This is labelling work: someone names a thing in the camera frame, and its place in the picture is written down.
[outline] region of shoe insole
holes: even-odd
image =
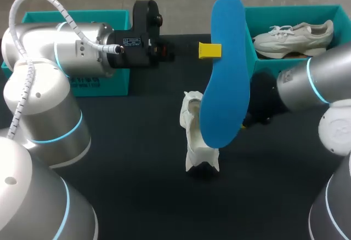
[[[229,144],[244,121],[250,99],[245,55],[245,10],[240,0],[217,0],[212,9],[211,41],[222,45],[200,107],[200,129],[212,148]]]

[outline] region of sneaker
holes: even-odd
[[[217,148],[210,148],[204,142],[200,132],[200,103],[202,94],[198,91],[184,92],[182,109],[180,111],[180,125],[186,130],[188,152],[186,153],[185,170],[208,162],[219,171]]]
[[[272,26],[272,31],[253,38],[255,50],[268,58],[280,59],[292,52],[308,56],[326,51],[333,39],[334,26],[331,20],[322,25],[305,22],[297,26]]]

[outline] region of teal storage bin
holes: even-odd
[[[291,68],[307,58],[266,59],[257,57],[251,38],[267,33],[271,26],[298,25],[307,22],[312,25],[323,24],[327,20],[334,23],[334,38],[329,48],[351,41],[351,21],[340,5],[306,5],[278,7],[247,7],[246,14],[246,57],[249,74],[262,69],[270,69],[274,75]]]
[[[127,10],[76,10],[69,11],[76,22],[105,22],[115,30],[131,27]],[[22,22],[64,22],[59,12],[28,12]],[[3,62],[1,66],[9,78],[11,70]],[[69,78],[74,96],[125,96],[128,95],[129,69],[117,69],[111,78]]]

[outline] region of label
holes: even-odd
[[[141,46],[140,37],[137,38],[123,38],[123,45],[127,47],[139,47]]]
[[[292,81],[293,78],[293,69],[289,69],[282,74],[283,84]]]
[[[70,77],[71,88],[100,88],[98,77]]]

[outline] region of black work surface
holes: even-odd
[[[189,41],[210,40],[165,38],[182,53]],[[318,138],[326,108],[242,130],[220,150],[219,174],[206,168],[187,174],[183,91],[204,91],[211,69],[210,61],[177,57],[158,69],[132,71],[127,97],[78,99],[92,146],[82,160],[56,171],[93,205],[99,240],[309,239],[311,204],[341,160]],[[1,89],[4,83],[0,73]],[[3,98],[0,115],[0,128],[9,126]]]

